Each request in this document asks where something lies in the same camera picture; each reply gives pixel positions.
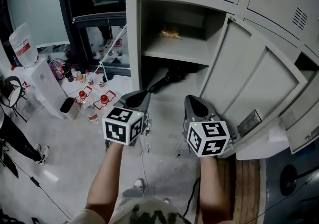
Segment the wooden floor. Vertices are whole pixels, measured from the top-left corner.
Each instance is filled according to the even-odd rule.
[[[218,171],[225,195],[229,199],[231,218],[236,224],[256,224],[257,220],[251,220],[257,217],[259,208],[259,161],[240,161],[233,155],[227,159],[218,159]],[[195,223],[203,223],[199,205]]]

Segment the black chair leg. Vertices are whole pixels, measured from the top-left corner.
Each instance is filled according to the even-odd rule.
[[[13,110],[13,113],[15,114],[15,116],[18,117],[18,115],[17,115],[16,112],[15,112],[14,107],[12,107],[12,110]]]
[[[23,117],[22,117],[22,115],[21,115],[21,114],[19,114],[19,113],[18,113],[18,111],[17,111],[16,109],[15,109],[15,111],[16,111],[16,113],[17,113],[17,114],[18,114],[18,115],[19,115],[19,116],[20,116],[20,117],[21,117],[21,118],[22,118],[25,122],[27,122],[27,121],[26,121],[26,119],[25,119],[25,118],[23,118]]]

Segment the chair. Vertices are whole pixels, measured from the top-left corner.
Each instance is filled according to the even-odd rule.
[[[1,103],[6,107],[11,108],[15,116],[18,114],[26,122],[26,119],[23,118],[16,109],[20,98],[24,98],[26,100],[24,97],[25,92],[22,88],[19,78],[17,76],[9,76],[4,80],[3,84],[0,85],[0,89],[2,93],[0,98]]]

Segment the person's arm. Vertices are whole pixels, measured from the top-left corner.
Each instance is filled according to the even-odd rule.
[[[200,209],[204,224],[230,220],[228,199],[221,187],[214,157],[200,159]]]
[[[111,219],[119,194],[122,151],[122,144],[111,143],[91,185],[85,207],[99,214],[105,223]]]

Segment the red bottle cap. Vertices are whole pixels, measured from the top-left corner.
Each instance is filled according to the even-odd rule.
[[[84,91],[80,91],[79,92],[79,96],[80,96],[80,98],[85,98],[85,92]]]
[[[107,101],[108,101],[108,97],[107,97],[106,95],[101,95],[101,102],[102,102],[103,104],[106,104]]]

